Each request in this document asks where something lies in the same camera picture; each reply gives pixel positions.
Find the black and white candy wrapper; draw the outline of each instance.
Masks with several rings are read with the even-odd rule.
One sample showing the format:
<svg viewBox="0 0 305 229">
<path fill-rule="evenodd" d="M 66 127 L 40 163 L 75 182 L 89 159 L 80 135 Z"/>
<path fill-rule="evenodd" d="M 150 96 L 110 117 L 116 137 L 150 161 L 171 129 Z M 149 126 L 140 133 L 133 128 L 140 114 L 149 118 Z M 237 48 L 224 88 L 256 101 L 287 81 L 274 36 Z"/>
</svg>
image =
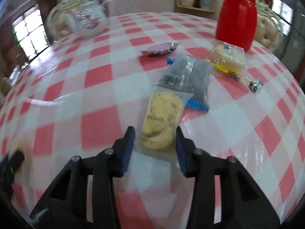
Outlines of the black and white candy wrapper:
<svg viewBox="0 0 305 229">
<path fill-rule="evenodd" d="M 256 93 L 262 88 L 263 85 L 264 85 L 263 82 L 261 80 L 257 79 L 255 81 L 250 82 L 249 88 L 251 89 L 251 91 L 253 93 Z"/>
</svg>

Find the dining table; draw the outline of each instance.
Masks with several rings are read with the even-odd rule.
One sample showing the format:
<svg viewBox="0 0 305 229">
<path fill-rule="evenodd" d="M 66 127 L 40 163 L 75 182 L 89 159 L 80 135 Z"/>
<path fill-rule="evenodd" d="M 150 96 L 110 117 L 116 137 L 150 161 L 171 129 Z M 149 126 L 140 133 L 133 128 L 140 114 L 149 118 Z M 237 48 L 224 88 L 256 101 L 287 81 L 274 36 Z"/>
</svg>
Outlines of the dining table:
<svg viewBox="0 0 305 229">
<path fill-rule="evenodd" d="M 209 59 L 216 26 L 210 19 L 171 12 L 113 16 L 99 36 L 71 34 L 37 56 L 0 111 L 1 156 L 16 146 L 25 155 L 13 184 L 18 212 L 30 214 L 72 156 L 96 156 L 122 138 L 128 126 L 138 137 L 167 58 L 185 53 Z M 142 50 L 162 42 L 179 45 L 168 55 L 143 56 Z M 258 42 L 245 57 L 244 75 L 261 80 L 262 89 L 253 93 L 246 82 L 213 70 L 209 111 L 185 108 L 180 127 L 212 156 L 234 155 L 283 222 L 305 193 L 305 95 L 290 71 Z M 113 181 L 122 228 L 185 228 L 194 178 L 182 175 L 175 154 L 158 157 L 139 149 L 133 149 L 124 177 Z M 217 222 L 217 178 L 215 185 Z M 90 208 L 87 219 L 92 220 Z"/>
</svg>

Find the red thermos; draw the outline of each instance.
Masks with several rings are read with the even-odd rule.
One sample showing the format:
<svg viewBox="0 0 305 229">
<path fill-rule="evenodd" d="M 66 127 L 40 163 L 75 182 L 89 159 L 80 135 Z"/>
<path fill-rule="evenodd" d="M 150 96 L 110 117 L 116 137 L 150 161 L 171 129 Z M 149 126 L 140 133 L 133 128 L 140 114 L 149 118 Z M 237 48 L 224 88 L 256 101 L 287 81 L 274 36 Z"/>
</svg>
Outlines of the red thermos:
<svg viewBox="0 0 305 229">
<path fill-rule="evenodd" d="M 233 45 L 251 48 L 257 25 L 255 0 L 224 0 L 216 38 Z"/>
</svg>

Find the red and white tablecloth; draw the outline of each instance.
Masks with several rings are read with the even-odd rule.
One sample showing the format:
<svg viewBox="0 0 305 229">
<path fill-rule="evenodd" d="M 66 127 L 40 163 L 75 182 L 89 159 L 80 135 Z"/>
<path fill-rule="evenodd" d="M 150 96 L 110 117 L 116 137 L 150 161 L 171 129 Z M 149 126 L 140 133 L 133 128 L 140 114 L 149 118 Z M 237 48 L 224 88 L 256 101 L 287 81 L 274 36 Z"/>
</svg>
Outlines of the red and white tablecloth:
<svg viewBox="0 0 305 229">
<path fill-rule="evenodd" d="M 14 184 L 19 211 L 30 213 L 71 156 L 95 156 L 129 125 L 140 132 L 152 86 L 167 67 L 167 56 L 148 58 L 141 50 L 174 41 L 180 45 L 170 56 L 208 58 L 215 27 L 192 15 L 128 14 L 111 18 L 99 37 L 71 35 L 39 55 L 0 112 L 2 156 L 18 139 L 28 143 Z M 235 155 L 283 221 L 305 193 L 305 96 L 259 43 L 246 60 L 248 78 L 263 81 L 263 89 L 253 94 L 242 82 L 214 73 L 210 111 L 186 109 L 180 126 L 211 155 Z M 185 228 L 194 180 L 182 176 L 176 161 L 133 151 L 128 172 L 114 183 L 122 228 Z M 216 205 L 219 220 L 219 195 Z"/>
</svg>

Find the purple snack package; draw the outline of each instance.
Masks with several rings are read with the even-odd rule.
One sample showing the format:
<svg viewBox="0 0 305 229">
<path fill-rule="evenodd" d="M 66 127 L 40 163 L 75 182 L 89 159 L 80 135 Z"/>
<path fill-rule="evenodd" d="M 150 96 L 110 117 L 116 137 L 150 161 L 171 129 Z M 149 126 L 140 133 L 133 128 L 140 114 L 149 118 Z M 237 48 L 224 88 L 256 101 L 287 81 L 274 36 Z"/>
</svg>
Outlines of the purple snack package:
<svg viewBox="0 0 305 229">
<path fill-rule="evenodd" d="M 168 54 L 176 49 L 179 43 L 165 42 L 150 47 L 148 50 L 142 51 L 143 55 L 148 57 L 157 57 Z"/>
</svg>

